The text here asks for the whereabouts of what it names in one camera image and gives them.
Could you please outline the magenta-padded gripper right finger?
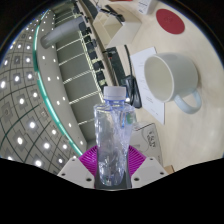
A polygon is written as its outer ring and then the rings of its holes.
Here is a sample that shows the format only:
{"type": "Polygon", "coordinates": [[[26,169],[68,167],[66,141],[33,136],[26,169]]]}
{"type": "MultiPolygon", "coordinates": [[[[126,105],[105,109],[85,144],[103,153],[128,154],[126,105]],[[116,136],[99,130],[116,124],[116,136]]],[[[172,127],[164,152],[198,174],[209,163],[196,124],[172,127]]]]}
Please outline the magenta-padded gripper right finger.
{"type": "Polygon", "coordinates": [[[167,171],[154,157],[146,157],[134,147],[129,147],[125,177],[128,189],[146,186],[167,175],[167,171]]]}

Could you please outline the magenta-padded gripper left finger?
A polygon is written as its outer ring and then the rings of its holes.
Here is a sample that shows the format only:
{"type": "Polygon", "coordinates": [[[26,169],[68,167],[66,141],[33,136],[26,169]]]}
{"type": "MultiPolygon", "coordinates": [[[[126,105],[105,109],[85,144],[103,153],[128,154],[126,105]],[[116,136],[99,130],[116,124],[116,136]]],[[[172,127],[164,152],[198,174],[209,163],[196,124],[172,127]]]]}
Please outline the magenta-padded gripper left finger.
{"type": "Polygon", "coordinates": [[[70,158],[58,176],[84,188],[95,188],[97,174],[97,147],[87,150],[79,158],[70,158]]]}

